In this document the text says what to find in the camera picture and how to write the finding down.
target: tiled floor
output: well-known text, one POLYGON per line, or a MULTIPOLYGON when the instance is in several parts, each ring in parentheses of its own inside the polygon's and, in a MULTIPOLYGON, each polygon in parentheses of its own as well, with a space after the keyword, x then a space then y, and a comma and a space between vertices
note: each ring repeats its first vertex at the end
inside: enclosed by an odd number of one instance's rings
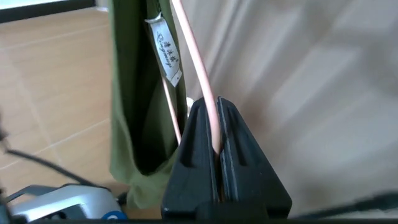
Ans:
MULTIPOLYGON (((118 190, 109 173, 111 38, 108 15, 84 9, 0 24, 0 111, 11 146, 118 190)), ((0 155, 7 193, 71 182, 0 155)), ((159 208, 132 210, 159 217, 159 208)))

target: fabric tag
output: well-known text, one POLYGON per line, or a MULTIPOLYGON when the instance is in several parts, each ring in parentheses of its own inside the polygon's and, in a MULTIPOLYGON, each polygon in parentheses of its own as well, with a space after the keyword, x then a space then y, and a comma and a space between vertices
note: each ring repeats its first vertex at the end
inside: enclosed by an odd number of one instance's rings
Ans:
POLYGON ((162 13, 154 19, 146 19, 145 21, 152 29, 157 54, 162 63, 166 78, 176 87, 182 76, 180 70, 180 56, 167 22, 162 17, 162 13))

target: olive green cloth bag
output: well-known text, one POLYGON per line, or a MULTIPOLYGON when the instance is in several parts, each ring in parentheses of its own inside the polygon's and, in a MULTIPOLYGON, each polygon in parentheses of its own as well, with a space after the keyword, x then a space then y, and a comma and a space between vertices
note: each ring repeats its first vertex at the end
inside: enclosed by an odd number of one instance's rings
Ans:
MULTIPOLYGON (((177 34, 169 0, 109 3, 114 40, 110 171, 117 181, 130 186, 127 205, 147 208, 162 198, 177 140, 162 86, 163 68, 144 19, 161 11, 178 48, 177 34)), ((182 132, 187 118, 183 77, 175 88, 169 84, 169 92, 182 132)))

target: blue logo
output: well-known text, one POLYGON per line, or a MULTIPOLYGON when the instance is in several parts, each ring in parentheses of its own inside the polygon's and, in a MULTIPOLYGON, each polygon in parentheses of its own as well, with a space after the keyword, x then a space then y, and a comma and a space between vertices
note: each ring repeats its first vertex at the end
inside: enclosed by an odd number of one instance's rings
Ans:
POLYGON ((120 211, 112 211, 105 214, 102 219, 104 220, 126 220, 127 216, 120 211))

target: black baseboard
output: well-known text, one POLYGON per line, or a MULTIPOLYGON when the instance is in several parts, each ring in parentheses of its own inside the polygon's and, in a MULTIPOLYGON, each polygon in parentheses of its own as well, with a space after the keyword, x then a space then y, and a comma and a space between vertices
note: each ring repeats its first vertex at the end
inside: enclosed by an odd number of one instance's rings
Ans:
POLYGON ((95 0, 66 0, 10 9, 0 9, 0 23, 46 16, 94 6, 95 0))

